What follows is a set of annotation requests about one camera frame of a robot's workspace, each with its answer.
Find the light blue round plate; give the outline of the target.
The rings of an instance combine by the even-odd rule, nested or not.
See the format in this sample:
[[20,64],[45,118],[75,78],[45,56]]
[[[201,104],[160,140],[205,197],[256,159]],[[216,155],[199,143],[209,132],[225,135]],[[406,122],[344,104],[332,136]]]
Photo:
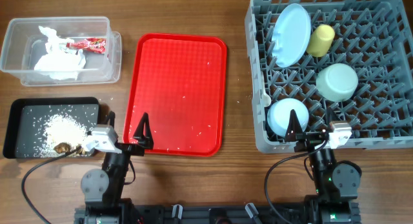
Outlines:
[[276,65],[286,68],[297,63],[305,53],[311,35],[308,12],[299,4],[288,5],[279,15],[273,35],[272,56]]

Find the red snack wrapper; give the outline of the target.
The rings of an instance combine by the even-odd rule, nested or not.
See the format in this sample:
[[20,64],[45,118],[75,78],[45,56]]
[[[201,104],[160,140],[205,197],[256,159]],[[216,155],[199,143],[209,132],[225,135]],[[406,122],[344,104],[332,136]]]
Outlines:
[[78,50],[84,50],[87,52],[93,52],[97,54],[104,54],[106,52],[106,39],[89,37],[82,41],[67,43],[66,47]]

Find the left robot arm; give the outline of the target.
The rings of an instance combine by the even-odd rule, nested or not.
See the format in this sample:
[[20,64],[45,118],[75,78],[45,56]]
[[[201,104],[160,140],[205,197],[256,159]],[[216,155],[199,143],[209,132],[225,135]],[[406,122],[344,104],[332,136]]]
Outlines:
[[154,140],[149,116],[145,112],[132,136],[136,143],[120,143],[114,130],[115,113],[110,112],[104,124],[96,125],[87,135],[82,147],[86,151],[105,153],[101,169],[89,170],[81,180],[85,209],[76,210],[74,223],[143,223],[143,216],[130,198],[121,197],[129,169],[134,169],[132,156],[144,156],[152,150]]

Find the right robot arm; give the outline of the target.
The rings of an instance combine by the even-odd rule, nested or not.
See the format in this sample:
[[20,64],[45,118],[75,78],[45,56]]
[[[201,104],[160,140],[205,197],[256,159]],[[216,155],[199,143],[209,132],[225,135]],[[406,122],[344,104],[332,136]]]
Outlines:
[[295,141],[295,152],[309,160],[316,188],[315,196],[303,202],[302,223],[356,223],[358,218],[352,200],[358,197],[361,168],[351,161],[337,161],[334,149],[343,146],[352,134],[351,126],[327,109],[328,128],[321,132],[305,132],[296,111],[290,111],[285,139]]

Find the white napkin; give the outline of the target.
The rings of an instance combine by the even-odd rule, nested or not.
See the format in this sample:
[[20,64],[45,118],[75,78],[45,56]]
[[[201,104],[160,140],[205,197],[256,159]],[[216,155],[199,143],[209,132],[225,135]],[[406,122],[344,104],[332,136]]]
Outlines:
[[40,57],[34,70],[55,80],[77,79],[79,70],[84,69],[86,64],[83,50],[71,49],[67,44],[75,41],[60,38],[52,28],[39,26],[39,30],[47,37],[46,54]]

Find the green bowl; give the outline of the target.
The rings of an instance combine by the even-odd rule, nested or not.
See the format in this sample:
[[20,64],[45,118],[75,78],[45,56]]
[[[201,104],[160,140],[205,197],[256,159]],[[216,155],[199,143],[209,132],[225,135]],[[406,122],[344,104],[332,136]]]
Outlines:
[[307,107],[299,100],[285,98],[272,104],[267,113],[267,123],[275,134],[285,137],[290,120],[290,111],[294,110],[301,128],[306,129],[309,121]]
[[352,97],[358,86],[358,75],[343,63],[330,65],[320,71],[316,78],[318,92],[333,102],[346,101]]

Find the yellow plastic cup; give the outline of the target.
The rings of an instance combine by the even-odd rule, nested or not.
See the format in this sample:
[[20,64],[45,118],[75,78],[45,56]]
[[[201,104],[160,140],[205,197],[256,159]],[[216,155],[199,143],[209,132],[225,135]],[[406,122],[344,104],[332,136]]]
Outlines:
[[319,25],[312,35],[306,52],[314,57],[323,57],[327,54],[335,38],[335,31],[330,25]]

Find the white plastic spoon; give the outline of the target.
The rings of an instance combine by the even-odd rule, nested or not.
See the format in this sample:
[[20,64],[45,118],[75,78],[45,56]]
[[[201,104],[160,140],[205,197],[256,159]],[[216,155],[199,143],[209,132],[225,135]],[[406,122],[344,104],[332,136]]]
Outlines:
[[269,107],[271,105],[272,99],[266,93],[265,86],[263,86],[263,88],[261,89],[261,100],[262,100],[262,103],[263,103],[264,107]]

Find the food scraps and rice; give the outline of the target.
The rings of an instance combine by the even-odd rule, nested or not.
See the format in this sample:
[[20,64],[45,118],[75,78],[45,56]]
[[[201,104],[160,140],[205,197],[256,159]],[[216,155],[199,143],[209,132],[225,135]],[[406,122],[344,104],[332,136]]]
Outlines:
[[22,158],[53,158],[60,143],[71,149],[80,145],[97,123],[97,112],[79,114],[24,112],[19,125],[15,154]]

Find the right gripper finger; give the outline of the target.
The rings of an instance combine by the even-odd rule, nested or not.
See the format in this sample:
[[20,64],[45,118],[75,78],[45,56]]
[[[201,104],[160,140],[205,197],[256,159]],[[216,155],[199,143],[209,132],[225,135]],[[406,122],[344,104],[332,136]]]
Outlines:
[[326,119],[327,123],[330,123],[332,121],[339,121],[338,116],[330,107],[326,109]]
[[287,131],[285,134],[285,141],[286,142],[294,142],[299,140],[303,135],[303,130],[299,119],[297,117],[296,111],[292,109],[290,111],[289,123],[287,127]]

